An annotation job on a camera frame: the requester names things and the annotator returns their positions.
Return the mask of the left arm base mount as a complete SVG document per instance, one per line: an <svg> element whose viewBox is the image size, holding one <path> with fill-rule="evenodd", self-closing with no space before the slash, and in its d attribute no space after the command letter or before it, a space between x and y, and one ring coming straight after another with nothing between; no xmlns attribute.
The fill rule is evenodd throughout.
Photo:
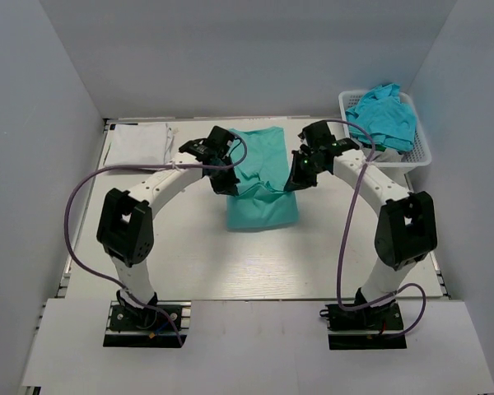
<svg viewBox="0 0 494 395"><path fill-rule="evenodd" d="M166 302L158 307L169 314L181 341L189 334L191 316L190 302ZM157 348L182 347L168 319L161 313L146 309L139 314L112 301L106 322L103 347L110 348Z"/></svg>

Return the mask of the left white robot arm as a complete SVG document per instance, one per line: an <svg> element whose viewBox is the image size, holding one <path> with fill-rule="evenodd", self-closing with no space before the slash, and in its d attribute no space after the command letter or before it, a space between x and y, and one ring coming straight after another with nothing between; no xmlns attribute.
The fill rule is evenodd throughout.
<svg viewBox="0 0 494 395"><path fill-rule="evenodd" d="M217 195L238 194L230 151L245 141L236 133L215 126L205 138L187 141L165 165L150 165L150 177L127 190L111 189L105 195L96 239L110 256L119 282L118 301L136 309L157 304L147 268L153 249L153 221L159 211L188 186L210 180Z"/></svg>

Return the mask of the green t shirt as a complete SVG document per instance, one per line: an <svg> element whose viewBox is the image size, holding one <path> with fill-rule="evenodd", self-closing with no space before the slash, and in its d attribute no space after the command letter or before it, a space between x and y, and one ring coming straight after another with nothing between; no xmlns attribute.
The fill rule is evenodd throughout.
<svg viewBox="0 0 494 395"><path fill-rule="evenodd" d="M290 174L284 129L237 133L244 140L230 149L238 194L226 200L226 226L233 231L266 230L299 220L296 195L284 190Z"/></svg>

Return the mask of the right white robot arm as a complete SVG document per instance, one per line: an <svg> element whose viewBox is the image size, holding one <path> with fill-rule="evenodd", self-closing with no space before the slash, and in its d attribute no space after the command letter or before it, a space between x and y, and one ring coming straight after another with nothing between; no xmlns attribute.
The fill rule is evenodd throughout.
<svg viewBox="0 0 494 395"><path fill-rule="evenodd" d="M313 188L323 172L353 188L347 219L351 220L358 198L377 215L374 247L377 261L353 305L340 303L347 312L379 308L405 289L403 280L437 246L436 216L427 192L413 193L393 181L350 138L337 139L326 120L304 127L301 146L292 151L288 192Z"/></svg>

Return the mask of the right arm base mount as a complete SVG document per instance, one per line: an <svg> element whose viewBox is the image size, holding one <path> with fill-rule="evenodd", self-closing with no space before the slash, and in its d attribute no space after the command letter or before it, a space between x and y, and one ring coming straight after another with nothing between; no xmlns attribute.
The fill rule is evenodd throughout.
<svg viewBox="0 0 494 395"><path fill-rule="evenodd" d="M331 351L378 351L407 348L403 319L397 302L379 308L347 312L337 304L319 311L327 321Z"/></svg>

